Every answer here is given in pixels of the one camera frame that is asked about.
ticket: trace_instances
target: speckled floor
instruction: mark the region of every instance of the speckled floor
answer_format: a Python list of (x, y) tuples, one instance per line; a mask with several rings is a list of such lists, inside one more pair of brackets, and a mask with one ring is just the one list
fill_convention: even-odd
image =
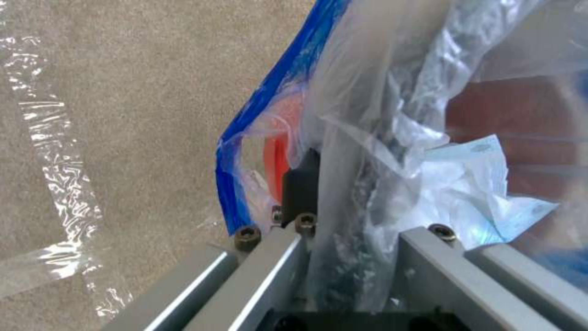
[[(297, 33), (311, 0), (10, 3), (39, 36), (136, 297), (190, 249), (219, 241), (216, 141)], [(0, 259), (65, 239), (1, 75)], [(2, 330), (97, 329), (79, 274), (0, 300)]]

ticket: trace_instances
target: gray metal bar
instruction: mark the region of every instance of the gray metal bar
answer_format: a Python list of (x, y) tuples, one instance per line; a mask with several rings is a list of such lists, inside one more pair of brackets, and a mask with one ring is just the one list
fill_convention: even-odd
[(506, 244), (466, 257), (563, 330), (588, 330), (588, 295)]
[(237, 267), (234, 255), (201, 245), (139, 296), (104, 331), (179, 330)]
[(409, 310), (441, 307), (472, 330), (557, 330), (424, 228), (400, 234), (393, 295)]
[(254, 330), (270, 308), (284, 308), (308, 263), (299, 234), (273, 229), (184, 330)]

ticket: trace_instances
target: blue plastic edge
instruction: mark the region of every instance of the blue plastic edge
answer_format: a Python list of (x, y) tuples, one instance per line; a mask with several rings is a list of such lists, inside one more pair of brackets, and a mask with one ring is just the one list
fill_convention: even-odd
[(216, 188), (230, 235), (241, 226), (253, 223), (243, 186), (234, 175), (238, 174), (241, 134), (267, 107), (285, 80), (294, 80), (301, 74), (304, 75), (302, 79), (308, 78), (335, 22), (349, 2), (317, 0), (294, 41), (220, 137), (216, 148)]

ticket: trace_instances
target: bolt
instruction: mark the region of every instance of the bolt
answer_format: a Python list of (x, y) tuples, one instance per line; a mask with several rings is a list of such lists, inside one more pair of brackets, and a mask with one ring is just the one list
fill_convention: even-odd
[(450, 227), (443, 224), (431, 224), (429, 226), (429, 231), (446, 243), (450, 243), (457, 239), (455, 232), (453, 232)]
[(282, 224), (282, 206), (272, 206), (272, 223)]
[(240, 251), (252, 251), (261, 241), (261, 232), (256, 226), (242, 226), (235, 233), (235, 247)]
[(312, 237), (315, 235), (316, 230), (316, 215), (312, 213), (298, 214), (294, 219), (294, 226), (296, 232), (303, 236)]

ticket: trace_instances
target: clear plastic film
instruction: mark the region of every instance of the clear plastic film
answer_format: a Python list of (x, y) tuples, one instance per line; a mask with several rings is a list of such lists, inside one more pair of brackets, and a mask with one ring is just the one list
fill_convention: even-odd
[[(322, 150), (309, 266), (318, 309), (382, 309), (397, 234), (412, 226), (401, 221), (419, 198), (424, 151), (449, 140), (448, 101), (539, 3), (350, 4), (317, 63), (302, 122), (322, 136), (308, 142)], [(305, 125), (316, 118), (324, 127)]]
[(26, 27), (16, 27), (19, 20), (12, 6), (0, 2), (2, 79), (28, 127), (66, 240), (0, 262), (0, 297), (79, 273), (97, 315), (110, 319), (132, 296), (116, 272), (113, 239), (102, 226), (102, 211), (83, 168), (66, 104), (54, 93), (42, 40)]
[(588, 69), (588, 2), (547, 1), (484, 56), (472, 80), (561, 75)]

